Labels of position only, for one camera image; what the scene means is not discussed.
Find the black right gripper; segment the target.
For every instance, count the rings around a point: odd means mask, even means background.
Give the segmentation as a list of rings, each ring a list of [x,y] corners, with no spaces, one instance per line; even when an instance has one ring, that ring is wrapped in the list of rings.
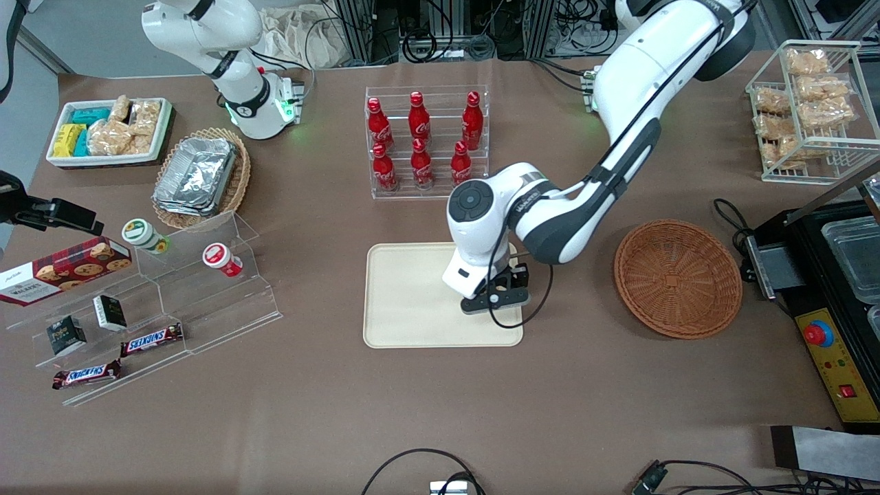
[[[69,228],[94,236],[102,235],[104,223],[97,213],[71,201],[33,197],[19,178],[1,171],[1,222],[29,228]]]

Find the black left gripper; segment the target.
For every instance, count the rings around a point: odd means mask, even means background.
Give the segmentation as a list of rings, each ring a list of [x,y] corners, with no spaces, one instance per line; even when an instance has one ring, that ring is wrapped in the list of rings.
[[[488,285],[492,294],[482,285],[474,298],[460,300],[460,310],[464,314],[479,314],[525,306],[531,301],[529,284],[530,272],[501,272]]]

